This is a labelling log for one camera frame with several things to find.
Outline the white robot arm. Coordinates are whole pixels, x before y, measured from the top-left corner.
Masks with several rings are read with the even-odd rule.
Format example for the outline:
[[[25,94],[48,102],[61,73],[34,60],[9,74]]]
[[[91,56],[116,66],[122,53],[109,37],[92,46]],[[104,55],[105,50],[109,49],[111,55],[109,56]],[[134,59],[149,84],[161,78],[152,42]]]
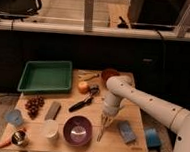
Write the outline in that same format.
[[[173,152],[190,152],[190,111],[144,93],[132,87],[130,82],[131,78],[127,75],[108,78],[102,113],[109,117],[116,116],[121,110],[121,100],[126,98],[177,135]]]

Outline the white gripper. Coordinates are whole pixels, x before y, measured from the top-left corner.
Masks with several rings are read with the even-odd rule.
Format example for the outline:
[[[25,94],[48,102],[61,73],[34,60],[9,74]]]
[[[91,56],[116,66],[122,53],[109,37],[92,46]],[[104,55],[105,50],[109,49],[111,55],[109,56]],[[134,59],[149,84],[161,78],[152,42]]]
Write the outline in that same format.
[[[101,114],[101,126],[104,126],[106,123],[106,127],[109,127],[113,121],[114,121],[114,116],[117,115],[119,110],[121,110],[120,103],[121,103],[121,98],[117,97],[116,95],[113,94],[108,94],[106,95],[104,102],[103,102],[103,113]]]

